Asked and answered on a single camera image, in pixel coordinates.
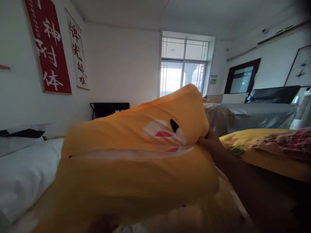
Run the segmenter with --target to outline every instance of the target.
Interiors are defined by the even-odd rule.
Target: black chair
[[[300,86],[254,89],[245,103],[290,104],[299,90]]]
[[[92,119],[106,117],[115,112],[123,111],[130,108],[130,103],[90,103],[93,109]]]

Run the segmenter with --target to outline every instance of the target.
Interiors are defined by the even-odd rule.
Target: air conditioner
[[[284,36],[304,25],[309,23],[309,20],[305,20],[302,18],[293,18],[288,21],[285,21],[278,26],[271,28],[271,29],[263,29],[262,34],[259,37],[257,45],[262,45],[267,42],[270,42],[276,38]]]

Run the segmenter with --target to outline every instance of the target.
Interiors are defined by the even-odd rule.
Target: black eye print
[[[169,122],[171,123],[171,127],[172,127],[173,132],[176,133],[176,131],[179,128],[179,125],[177,125],[177,123],[174,120],[172,120],[172,119],[170,119]]]

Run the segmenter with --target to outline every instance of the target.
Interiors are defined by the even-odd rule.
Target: plastic sheet
[[[297,105],[289,104],[214,104],[204,103],[210,127],[218,136],[251,128],[288,129]]]

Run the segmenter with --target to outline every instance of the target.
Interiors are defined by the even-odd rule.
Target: ceiling
[[[297,14],[294,0],[71,0],[86,22],[233,40]]]

